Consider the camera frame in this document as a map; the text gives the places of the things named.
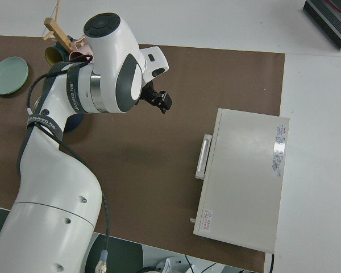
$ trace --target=brown mat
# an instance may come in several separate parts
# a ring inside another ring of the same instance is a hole
[[[47,72],[40,38],[0,36],[0,61],[24,58],[25,86],[0,96],[0,207],[10,209],[19,188],[16,156],[30,83]],[[257,272],[264,253],[193,234],[202,181],[194,178],[204,133],[213,133],[219,107],[279,115],[284,54],[161,47],[170,70],[155,80],[169,92],[171,111],[144,101],[126,114],[85,115],[64,137],[92,167],[111,208],[111,235]],[[96,231],[105,232],[101,211]]]

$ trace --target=wooden stick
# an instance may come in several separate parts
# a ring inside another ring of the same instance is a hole
[[[60,44],[66,49],[68,53],[71,53],[72,52],[71,41],[63,32],[63,30],[58,26],[57,22],[53,18],[47,17],[44,20],[44,25],[47,27],[47,29],[54,32],[53,34],[58,40],[58,42],[60,42]]]
[[[55,21],[58,21],[58,16],[59,16],[59,11],[60,11],[60,7],[61,7],[61,0],[57,1],[57,8],[56,8],[56,16],[55,16]]]
[[[50,31],[48,34],[46,34],[45,37],[43,37],[43,40],[47,40],[49,37],[51,37],[55,32],[54,31]]]

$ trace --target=pink cup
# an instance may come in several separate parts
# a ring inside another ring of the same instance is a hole
[[[88,45],[86,38],[82,37],[79,40],[72,42],[73,51],[69,54],[69,60],[72,61],[74,58],[82,56],[82,55],[92,55],[92,49]]]

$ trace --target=cup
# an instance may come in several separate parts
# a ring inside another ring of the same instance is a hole
[[[72,61],[74,58],[83,56],[83,55],[92,55],[92,49],[90,45],[88,45],[86,38],[82,37],[76,41],[72,42],[73,51],[69,54],[69,60]]]
[[[48,47],[45,50],[45,58],[48,64],[51,66],[55,65],[60,61],[68,61],[69,53],[64,49],[64,47],[57,42],[53,47]]]

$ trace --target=warning label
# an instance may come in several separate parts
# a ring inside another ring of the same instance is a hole
[[[272,173],[274,176],[282,176],[282,163],[284,158],[285,150],[285,136],[286,127],[285,125],[279,125],[276,130],[276,137],[274,143],[274,153],[273,153],[273,163],[272,163]]]
[[[202,216],[201,228],[200,228],[201,231],[210,232],[213,214],[214,214],[213,210],[210,210],[210,209],[203,210],[203,216]]]

